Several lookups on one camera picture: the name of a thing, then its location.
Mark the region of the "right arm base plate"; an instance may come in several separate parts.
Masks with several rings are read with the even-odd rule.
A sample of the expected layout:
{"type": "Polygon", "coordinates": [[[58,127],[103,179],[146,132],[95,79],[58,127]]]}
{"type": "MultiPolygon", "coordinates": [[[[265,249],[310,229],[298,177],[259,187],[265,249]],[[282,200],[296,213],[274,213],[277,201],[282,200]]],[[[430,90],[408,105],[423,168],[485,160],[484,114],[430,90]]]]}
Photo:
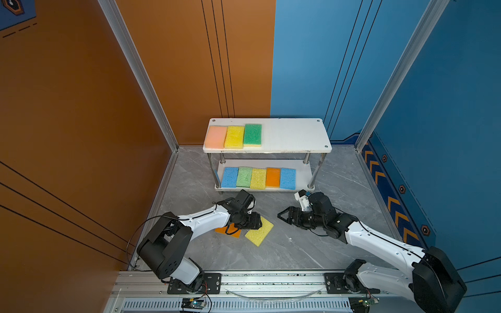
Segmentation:
{"type": "Polygon", "coordinates": [[[381,291],[377,288],[366,288],[360,280],[353,275],[345,275],[344,273],[329,272],[324,274],[324,281],[328,294],[380,294],[381,291]]]}

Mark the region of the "bright yellow sponge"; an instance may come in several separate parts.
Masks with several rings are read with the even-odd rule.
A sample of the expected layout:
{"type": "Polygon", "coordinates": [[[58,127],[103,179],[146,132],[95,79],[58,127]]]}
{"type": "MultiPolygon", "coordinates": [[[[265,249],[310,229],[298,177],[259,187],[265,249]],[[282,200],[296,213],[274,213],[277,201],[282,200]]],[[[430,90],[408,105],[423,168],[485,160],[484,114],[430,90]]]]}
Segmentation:
{"type": "Polygon", "coordinates": [[[224,141],[225,149],[242,149],[245,134],[244,126],[228,126],[224,141]]]}

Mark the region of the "blue sponge row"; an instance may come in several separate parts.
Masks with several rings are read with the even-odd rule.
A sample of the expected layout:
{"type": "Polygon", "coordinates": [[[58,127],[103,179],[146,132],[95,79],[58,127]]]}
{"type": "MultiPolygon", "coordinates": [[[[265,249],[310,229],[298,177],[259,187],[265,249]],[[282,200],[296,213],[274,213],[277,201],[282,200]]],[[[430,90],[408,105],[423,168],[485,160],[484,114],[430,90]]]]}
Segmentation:
{"type": "Polygon", "coordinates": [[[280,189],[296,190],[296,170],[292,168],[281,168],[280,189]]]}
{"type": "Polygon", "coordinates": [[[221,187],[223,189],[234,189],[237,187],[237,177],[239,168],[228,167],[224,169],[221,187]]]}

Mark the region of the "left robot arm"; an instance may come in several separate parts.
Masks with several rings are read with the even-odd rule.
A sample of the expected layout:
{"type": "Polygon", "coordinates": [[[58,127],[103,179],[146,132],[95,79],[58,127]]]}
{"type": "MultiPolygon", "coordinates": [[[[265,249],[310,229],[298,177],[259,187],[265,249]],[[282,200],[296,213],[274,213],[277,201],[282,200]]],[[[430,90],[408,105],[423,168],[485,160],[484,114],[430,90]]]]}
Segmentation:
{"type": "Polygon", "coordinates": [[[136,252],[159,280],[178,280],[189,292],[198,292],[205,286],[204,270],[185,256],[190,242],[231,225],[237,230],[262,228],[261,216],[254,211],[255,204],[252,194],[240,190],[236,197],[190,215],[167,212],[156,216],[156,223],[138,244],[136,252]]]}

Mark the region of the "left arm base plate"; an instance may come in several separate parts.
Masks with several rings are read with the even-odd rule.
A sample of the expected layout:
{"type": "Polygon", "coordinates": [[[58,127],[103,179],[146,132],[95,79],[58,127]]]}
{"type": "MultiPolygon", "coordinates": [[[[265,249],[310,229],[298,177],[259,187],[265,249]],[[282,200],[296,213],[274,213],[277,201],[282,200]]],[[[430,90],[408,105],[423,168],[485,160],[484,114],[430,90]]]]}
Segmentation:
{"type": "Polygon", "coordinates": [[[171,279],[167,293],[170,295],[220,294],[221,279],[222,275],[220,273],[199,274],[190,284],[185,284],[178,279],[171,279]]]}

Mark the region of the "pale yellow sponge row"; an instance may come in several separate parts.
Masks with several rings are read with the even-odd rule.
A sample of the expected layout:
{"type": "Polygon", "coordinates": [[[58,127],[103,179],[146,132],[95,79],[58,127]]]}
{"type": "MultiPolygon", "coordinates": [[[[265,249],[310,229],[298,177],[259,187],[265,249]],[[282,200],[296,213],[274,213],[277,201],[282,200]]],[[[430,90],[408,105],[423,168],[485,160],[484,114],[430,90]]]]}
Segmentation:
{"type": "Polygon", "coordinates": [[[267,169],[253,168],[250,182],[250,188],[253,190],[266,189],[267,169]]]}

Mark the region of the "orange sponge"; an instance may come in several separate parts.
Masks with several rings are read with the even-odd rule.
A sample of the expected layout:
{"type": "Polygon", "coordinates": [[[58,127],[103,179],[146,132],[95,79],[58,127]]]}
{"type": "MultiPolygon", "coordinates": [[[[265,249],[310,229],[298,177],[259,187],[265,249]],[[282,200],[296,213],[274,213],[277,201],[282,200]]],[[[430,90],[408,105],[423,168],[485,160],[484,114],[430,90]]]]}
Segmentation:
{"type": "Polygon", "coordinates": [[[281,169],[267,168],[266,171],[266,188],[279,189],[281,184],[281,169]]]}
{"type": "Polygon", "coordinates": [[[241,229],[237,228],[235,224],[230,224],[222,228],[216,228],[215,232],[235,238],[239,238],[241,235],[241,229]]]}

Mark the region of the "light green sponge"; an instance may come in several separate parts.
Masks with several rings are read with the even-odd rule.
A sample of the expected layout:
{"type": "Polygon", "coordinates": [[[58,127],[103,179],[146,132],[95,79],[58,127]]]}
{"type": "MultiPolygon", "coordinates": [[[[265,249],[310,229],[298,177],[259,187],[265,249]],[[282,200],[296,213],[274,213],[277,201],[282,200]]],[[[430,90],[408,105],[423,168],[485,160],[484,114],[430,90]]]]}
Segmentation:
{"type": "Polygon", "coordinates": [[[249,167],[239,167],[237,174],[237,187],[249,188],[252,180],[253,169],[249,167]]]}

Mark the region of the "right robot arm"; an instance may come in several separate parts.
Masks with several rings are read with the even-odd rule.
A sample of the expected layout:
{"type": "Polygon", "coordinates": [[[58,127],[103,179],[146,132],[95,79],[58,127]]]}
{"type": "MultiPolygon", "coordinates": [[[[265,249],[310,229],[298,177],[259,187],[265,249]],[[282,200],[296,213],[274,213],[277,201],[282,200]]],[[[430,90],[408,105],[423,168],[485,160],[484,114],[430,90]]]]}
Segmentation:
{"type": "Polygon", "coordinates": [[[295,195],[299,207],[288,207],[278,218],[289,225],[313,231],[363,249],[392,267],[354,260],[341,276],[326,274],[330,293],[393,293],[415,302],[424,312],[455,312],[467,286],[446,253],[434,246],[424,249],[372,230],[356,216],[335,208],[321,192],[295,195]]]}

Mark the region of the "pink sponge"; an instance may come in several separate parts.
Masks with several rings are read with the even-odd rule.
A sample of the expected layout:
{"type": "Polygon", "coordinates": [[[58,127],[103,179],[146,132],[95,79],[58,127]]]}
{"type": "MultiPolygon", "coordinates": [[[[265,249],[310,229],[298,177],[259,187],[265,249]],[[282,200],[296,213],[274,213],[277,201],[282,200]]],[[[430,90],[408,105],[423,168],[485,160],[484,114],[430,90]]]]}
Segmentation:
{"type": "Polygon", "coordinates": [[[206,149],[224,149],[224,142],[226,140],[227,127],[224,126],[210,126],[204,141],[206,149]]]}

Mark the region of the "dark green sponge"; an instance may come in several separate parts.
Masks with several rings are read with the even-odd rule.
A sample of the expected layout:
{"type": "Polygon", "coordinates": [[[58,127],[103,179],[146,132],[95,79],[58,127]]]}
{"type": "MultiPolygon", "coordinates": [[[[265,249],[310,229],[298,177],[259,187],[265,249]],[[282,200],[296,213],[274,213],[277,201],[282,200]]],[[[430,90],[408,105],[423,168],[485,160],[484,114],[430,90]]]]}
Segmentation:
{"type": "Polygon", "coordinates": [[[243,138],[244,147],[260,147],[262,145],[262,125],[246,124],[243,138]]]}

